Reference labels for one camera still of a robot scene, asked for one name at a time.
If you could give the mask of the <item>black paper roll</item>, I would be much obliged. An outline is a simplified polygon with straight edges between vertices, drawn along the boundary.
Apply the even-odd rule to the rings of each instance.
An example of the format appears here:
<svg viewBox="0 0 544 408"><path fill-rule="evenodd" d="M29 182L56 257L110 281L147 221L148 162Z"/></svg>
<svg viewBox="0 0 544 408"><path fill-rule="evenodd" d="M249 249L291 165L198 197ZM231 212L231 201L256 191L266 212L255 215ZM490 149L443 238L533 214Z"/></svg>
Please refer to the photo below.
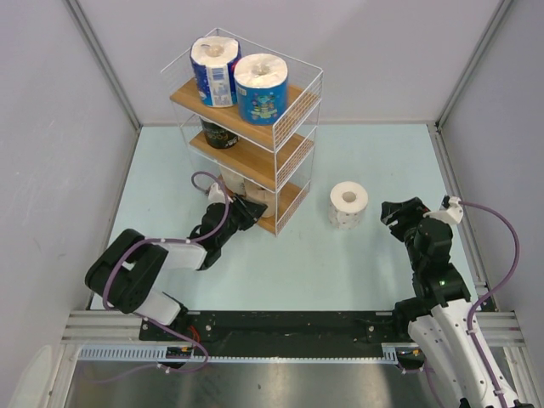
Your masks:
<svg viewBox="0 0 544 408"><path fill-rule="evenodd" d="M214 149L228 149L236 145L240 140L237 134L203 117L200 117L200 122L206 142Z"/></svg>

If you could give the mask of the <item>brown paper roll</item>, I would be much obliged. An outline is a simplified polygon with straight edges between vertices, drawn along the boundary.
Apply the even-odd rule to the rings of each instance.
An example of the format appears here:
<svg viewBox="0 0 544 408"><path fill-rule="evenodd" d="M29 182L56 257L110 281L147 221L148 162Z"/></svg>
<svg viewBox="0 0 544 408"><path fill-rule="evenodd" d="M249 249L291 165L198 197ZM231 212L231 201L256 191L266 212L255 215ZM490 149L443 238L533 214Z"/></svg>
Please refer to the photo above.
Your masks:
<svg viewBox="0 0 544 408"><path fill-rule="evenodd" d="M246 198L254 203L263 204L267 208L263 218L270 218L276 214L276 195L250 180L245 181Z"/></svg>

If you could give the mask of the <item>light blue paper roll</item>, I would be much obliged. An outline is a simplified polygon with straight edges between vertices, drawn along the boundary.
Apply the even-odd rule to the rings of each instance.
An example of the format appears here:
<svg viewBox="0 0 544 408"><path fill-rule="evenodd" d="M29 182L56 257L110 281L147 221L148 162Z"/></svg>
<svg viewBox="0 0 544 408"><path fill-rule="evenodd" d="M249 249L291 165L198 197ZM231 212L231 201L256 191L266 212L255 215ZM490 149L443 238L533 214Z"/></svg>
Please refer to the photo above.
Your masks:
<svg viewBox="0 0 544 408"><path fill-rule="evenodd" d="M249 54L234 69L241 119L255 126L273 125L287 109L288 67L273 54Z"/></svg>

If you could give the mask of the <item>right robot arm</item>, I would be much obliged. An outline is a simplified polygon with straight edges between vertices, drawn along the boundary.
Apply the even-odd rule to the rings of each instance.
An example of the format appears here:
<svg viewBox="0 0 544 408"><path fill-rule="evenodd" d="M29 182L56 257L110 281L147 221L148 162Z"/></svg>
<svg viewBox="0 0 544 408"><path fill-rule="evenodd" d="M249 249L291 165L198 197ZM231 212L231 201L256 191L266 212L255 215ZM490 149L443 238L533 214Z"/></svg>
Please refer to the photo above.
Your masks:
<svg viewBox="0 0 544 408"><path fill-rule="evenodd" d="M414 297L393 310L392 330L402 341L414 341L449 389L454 407L525 407L503 375L478 322L476 302L451 262L452 228L464 215L467 201L444 197L438 211L420 198L385 201L381 222L407 251Z"/></svg>

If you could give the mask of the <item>dark blue paper roll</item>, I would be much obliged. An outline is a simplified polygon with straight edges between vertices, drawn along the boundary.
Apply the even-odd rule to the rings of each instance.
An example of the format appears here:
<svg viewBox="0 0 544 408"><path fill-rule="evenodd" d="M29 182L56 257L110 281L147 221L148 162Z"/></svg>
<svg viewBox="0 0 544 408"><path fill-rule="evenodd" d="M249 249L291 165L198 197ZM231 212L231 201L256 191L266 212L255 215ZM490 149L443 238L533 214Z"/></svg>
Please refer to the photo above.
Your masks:
<svg viewBox="0 0 544 408"><path fill-rule="evenodd" d="M236 105L234 69L240 58L240 44L231 37L201 37L193 43L190 62L204 105L212 108Z"/></svg>

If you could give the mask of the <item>white dotted paper roll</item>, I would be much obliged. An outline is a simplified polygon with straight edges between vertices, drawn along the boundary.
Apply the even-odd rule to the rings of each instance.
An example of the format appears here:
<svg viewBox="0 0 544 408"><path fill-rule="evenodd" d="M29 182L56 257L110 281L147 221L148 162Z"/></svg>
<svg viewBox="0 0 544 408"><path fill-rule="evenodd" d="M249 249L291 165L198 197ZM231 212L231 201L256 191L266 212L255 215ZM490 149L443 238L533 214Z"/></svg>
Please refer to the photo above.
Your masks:
<svg viewBox="0 0 544 408"><path fill-rule="evenodd" d="M328 218L338 230L352 230L360 224L369 203L366 189L355 182L336 184L329 195Z"/></svg>

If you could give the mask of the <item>beige paper roll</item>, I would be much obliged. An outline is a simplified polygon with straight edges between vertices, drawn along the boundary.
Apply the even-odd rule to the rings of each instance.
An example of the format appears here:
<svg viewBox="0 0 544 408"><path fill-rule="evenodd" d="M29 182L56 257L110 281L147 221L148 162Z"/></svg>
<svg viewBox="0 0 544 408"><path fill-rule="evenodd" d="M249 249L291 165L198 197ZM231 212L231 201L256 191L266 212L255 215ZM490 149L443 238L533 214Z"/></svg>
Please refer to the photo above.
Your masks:
<svg viewBox="0 0 544 408"><path fill-rule="evenodd" d="M233 172L227 167L219 167L221 177L227 189L239 196L246 195L245 178L238 173Z"/></svg>

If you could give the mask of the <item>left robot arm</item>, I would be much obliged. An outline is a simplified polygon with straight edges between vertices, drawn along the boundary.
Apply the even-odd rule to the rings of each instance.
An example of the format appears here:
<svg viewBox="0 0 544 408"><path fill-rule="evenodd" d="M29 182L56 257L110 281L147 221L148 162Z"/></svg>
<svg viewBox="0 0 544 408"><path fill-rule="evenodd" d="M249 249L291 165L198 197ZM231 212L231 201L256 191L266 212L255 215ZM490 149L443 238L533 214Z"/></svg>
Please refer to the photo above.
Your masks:
<svg viewBox="0 0 544 408"><path fill-rule="evenodd" d="M167 338L179 339L188 329L183 315L187 309L154 288L159 274L211 268L232 235L251 228L267 209L239 195L230 197L229 204L210 203L186 240L147 239L135 229L125 229L90 267L85 285L108 307L154 320Z"/></svg>

